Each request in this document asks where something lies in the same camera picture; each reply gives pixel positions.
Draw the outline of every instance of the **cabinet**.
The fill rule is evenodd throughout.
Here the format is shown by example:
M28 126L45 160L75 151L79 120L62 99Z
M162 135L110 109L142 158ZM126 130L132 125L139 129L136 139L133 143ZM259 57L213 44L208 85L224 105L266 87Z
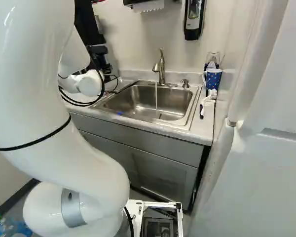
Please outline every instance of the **cabinet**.
M95 148L108 154L126 170L133 186L163 198L182 202L187 209L197 169L118 142L81 131Z
M71 113L71 116L74 124L81 131L195 168L199 167L204 149L202 145L75 113Z

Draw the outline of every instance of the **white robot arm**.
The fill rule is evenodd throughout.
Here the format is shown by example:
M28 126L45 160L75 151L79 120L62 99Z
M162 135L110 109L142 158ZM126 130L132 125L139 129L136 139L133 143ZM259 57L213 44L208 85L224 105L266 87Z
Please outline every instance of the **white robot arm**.
M88 63L73 0L0 1L0 152L43 181L23 213L43 237L112 237L128 201L125 170L83 139L59 95L57 75Z
M89 70L78 76L72 75L85 69L89 64L90 56L74 27L59 63L58 83L69 93L97 96L102 89L102 72L101 76L96 70Z

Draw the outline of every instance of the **running water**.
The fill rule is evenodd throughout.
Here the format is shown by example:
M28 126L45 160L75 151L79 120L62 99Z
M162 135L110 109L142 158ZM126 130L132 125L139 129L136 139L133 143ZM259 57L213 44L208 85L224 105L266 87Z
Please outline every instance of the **running water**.
M158 93L157 93L157 87L158 87L158 83L155 82L155 97L156 97L156 119L158 119Z

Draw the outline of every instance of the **stainless steel sink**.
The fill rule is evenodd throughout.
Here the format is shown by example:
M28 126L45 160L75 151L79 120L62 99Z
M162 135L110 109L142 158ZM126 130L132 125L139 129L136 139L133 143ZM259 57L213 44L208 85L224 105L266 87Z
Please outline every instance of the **stainless steel sink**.
M158 86L156 101L155 85L139 81L118 94L100 100L92 108L162 125L186 126L199 91L198 86L187 89Z

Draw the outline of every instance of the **black cable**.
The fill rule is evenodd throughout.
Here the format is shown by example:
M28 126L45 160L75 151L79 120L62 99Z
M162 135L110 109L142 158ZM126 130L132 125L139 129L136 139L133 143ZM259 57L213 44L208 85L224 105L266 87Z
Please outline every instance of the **black cable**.
M115 76L115 75L112 75L112 76L115 77L115 78L112 79L112 80L116 80L116 81L117 81L117 84L116 84L116 87L115 87L113 90L111 90L111 91L107 91L108 93L114 93L114 91L116 90L116 88L118 87L118 84L119 84L118 77Z
M68 120L59 128L57 128L55 131L47 134L46 136L43 136L41 138L38 138L32 142L29 142L29 143L25 143L25 144L22 144L22 145L19 145L19 146L14 146L14 147L8 147L8 148L0 148L0 151L2 152L9 152L9 151L15 151L15 150L19 150L19 149L23 149L23 148L26 148L26 147L30 147L30 146L33 146L37 143L40 143L42 141L45 141L47 140L48 138L51 138L52 136L56 135L57 133L61 132L65 127L68 126L68 124L70 123L71 121L71 115L69 115L69 118Z
M124 207L124 209L125 209L126 216L127 216L127 219L128 219L128 224L129 224L129 229L130 229L130 237L134 237L134 226L133 226L132 219L130 217L130 214L129 214L127 208Z
M98 102L104 95L105 84L104 84L104 79L103 79L101 73L99 72L99 70L97 68L95 70L97 71L98 75L100 76L101 84L102 84L101 94L99 95L99 97L96 100L90 101L90 102L80 102L80 101L74 100L74 99L70 98L68 95L66 95L60 87L58 87L60 93L62 94L63 100L65 100L67 103L69 103L71 105L75 105L78 107L88 107L88 106L94 105L96 102Z

